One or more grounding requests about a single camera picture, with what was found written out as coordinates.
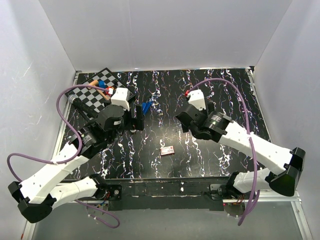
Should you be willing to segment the blue stapler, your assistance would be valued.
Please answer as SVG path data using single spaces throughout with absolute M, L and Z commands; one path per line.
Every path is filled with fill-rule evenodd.
M 143 113 L 144 115 L 147 114 L 147 112 L 149 111 L 152 103 L 153 103 L 152 98 L 149 98 L 147 101 L 145 101 L 145 102 L 142 103 L 142 113 Z

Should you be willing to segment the red white staple box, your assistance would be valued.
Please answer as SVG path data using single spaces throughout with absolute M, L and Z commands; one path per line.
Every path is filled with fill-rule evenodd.
M 167 155 L 173 155 L 175 153 L 173 146 L 166 146 L 160 148 L 160 155 L 161 156 L 167 156 Z

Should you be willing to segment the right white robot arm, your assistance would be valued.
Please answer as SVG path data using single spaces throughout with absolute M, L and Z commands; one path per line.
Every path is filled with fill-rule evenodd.
M 246 129 L 229 116 L 207 110 L 198 110 L 188 104 L 176 118 L 183 132 L 191 132 L 198 140 L 214 141 L 231 147 L 264 166 L 256 172 L 234 172 L 224 191 L 232 199 L 251 190 L 273 190 L 292 197 L 304 169 L 306 152 L 300 148 L 288 149 L 275 145 Z

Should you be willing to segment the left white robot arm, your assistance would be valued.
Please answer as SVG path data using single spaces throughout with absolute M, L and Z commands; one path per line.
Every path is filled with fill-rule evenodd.
M 124 131 L 144 129 L 142 105 L 135 109 L 109 104 L 88 121 L 62 150 L 38 172 L 9 184 L 20 213 L 30 223 L 46 218 L 55 208 L 81 198 L 120 200 L 122 187 L 108 183 L 98 173 L 61 185 L 75 169 L 112 144 Z

